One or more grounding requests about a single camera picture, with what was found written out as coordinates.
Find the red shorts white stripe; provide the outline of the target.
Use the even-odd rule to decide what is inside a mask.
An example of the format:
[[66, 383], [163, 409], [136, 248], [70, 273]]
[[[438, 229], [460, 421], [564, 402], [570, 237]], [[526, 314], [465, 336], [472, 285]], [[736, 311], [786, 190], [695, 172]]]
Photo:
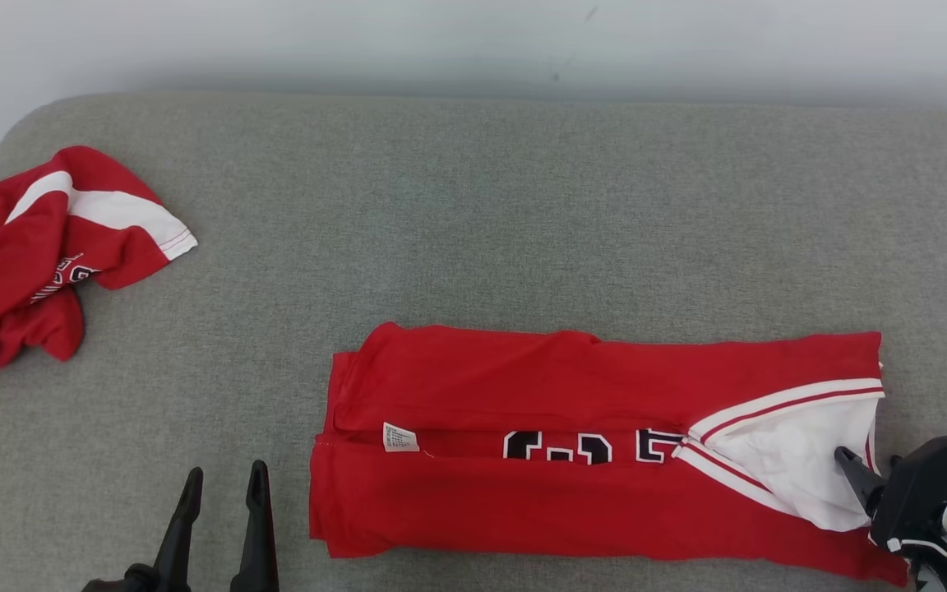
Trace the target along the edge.
[[0, 180], [0, 367], [27, 346], [64, 361], [84, 337], [74, 291], [123, 289], [198, 240], [138, 176], [89, 146]]

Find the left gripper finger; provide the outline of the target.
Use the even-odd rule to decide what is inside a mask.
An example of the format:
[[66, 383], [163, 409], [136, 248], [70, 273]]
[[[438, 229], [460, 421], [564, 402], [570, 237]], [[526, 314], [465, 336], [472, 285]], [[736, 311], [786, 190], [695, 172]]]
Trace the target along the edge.
[[188, 473], [179, 502], [170, 517], [153, 569], [158, 576], [153, 592], [192, 592], [188, 584], [192, 528], [201, 512], [203, 469]]
[[252, 462], [247, 485], [247, 532], [232, 592], [279, 592], [279, 567], [270, 476], [263, 460]]

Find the red basketball jersey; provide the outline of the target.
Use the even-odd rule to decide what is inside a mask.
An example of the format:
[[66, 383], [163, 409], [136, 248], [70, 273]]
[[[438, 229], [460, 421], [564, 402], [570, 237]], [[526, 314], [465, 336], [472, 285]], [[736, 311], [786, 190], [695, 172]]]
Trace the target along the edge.
[[334, 557], [731, 558], [902, 587], [834, 460], [878, 472], [881, 345], [388, 322], [332, 356], [309, 532]]

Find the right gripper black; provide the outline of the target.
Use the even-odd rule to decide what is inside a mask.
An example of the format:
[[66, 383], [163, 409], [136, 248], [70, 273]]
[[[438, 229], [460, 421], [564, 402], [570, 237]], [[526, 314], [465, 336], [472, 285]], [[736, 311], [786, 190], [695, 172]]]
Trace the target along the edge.
[[947, 508], [947, 436], [903, 457], [883, 479], [863, 457], [838, 446], [834, 459], [857, 501], [872, 518], [871, 540], [881, 548], [923, 542], [947, 551], [942, 513]]

